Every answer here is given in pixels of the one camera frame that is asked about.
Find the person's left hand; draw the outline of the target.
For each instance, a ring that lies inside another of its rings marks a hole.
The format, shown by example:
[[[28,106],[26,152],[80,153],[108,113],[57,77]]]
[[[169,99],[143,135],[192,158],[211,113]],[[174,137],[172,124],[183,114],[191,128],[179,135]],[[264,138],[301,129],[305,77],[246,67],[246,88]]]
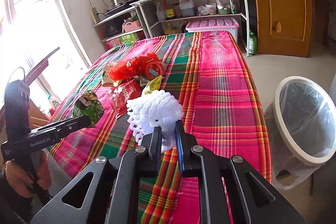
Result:
[[[41,164],[37,169],[37,175],[39,178],[37,181],[38,185],[43,190],[49,190],[52,181],[47,155],[44,151],[41,151]],[[9,185],[17,194],[24,198],[31,198],[33,196],[26,186],[26,184],[32,184],[33,181],[23,168],[13,160],[6,163],[6,178]]]

